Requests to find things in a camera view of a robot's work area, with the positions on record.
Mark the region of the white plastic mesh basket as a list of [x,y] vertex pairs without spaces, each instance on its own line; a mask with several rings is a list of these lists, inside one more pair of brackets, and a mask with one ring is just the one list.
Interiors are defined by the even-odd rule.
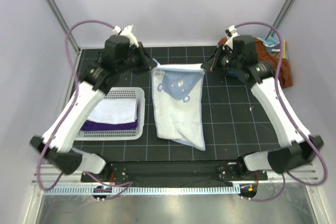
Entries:
[[76,141],[128,141],[138,139],[143,132],[145,114],[145,93],[139,87],[114,87],[104,99],[136,98],[138,101],[137,121],[138,126],[132,130],[115,131],[79,131]]

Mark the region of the light blue towel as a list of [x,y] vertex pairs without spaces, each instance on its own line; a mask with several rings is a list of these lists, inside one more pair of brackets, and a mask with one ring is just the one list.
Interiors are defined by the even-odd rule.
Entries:
[[158,63],[152,69],[157,137],[205,150],[201,104],[204,76],[200,63]]

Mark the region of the white towel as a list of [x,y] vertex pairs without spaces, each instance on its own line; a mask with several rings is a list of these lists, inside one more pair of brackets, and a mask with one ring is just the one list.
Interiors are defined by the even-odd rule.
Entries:
[[104,124],[127,124],[137,120],[136,98],[103,99],[89,114],[87,120]]

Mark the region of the purple towel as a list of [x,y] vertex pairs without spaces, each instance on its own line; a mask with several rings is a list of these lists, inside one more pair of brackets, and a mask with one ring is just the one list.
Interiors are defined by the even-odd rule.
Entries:
[[132,123],[123,123],[123,124],[106,124],[106,123],[97,123],[93,121],[85,121],[81,127],[81,131],[115,131],[115,130],[132,130],[136,129],[138,126],[138,121],[135,120]]

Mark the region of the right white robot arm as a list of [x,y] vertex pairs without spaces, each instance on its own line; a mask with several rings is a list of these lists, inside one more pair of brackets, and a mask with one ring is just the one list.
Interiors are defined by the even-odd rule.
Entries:
[[314,160],[323,140],[302,126],[283,96],[273,66],[258,59],[255,38],[250,35],[231,37],[224,44],[218,44],[201,67],[209,72],[236,73],[259,101],[276,132],[279,149],[254,152],[237,159],[236,173],[240,179],[249,180],[257,170],[288,173]]

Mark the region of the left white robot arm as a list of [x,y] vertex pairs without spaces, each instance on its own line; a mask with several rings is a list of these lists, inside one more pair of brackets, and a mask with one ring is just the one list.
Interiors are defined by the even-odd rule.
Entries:
[[80,128],[95,106],[119,82],[121,74],[145,73],[156,67],[133,34],[120,32],[104,43],[100,58],[87,65],[79,86],[54,124],[42,136],[33,136],[30,145],[63,174],[76,171],[93,174],[99,182],[111,176],[110,163],[100,155],[72,149]]

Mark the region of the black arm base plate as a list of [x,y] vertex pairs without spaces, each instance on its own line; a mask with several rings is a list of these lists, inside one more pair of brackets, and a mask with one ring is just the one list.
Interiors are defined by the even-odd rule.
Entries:
[[254,172],[240,167],[235,160],[212,161],[150,161],[150,162],[109,162],[103,171],[94,174],[102,182],[123,183],[140,181],[140,178],[171,178],[219,180],[233,182],[239,180],[267,180],[265,170]]

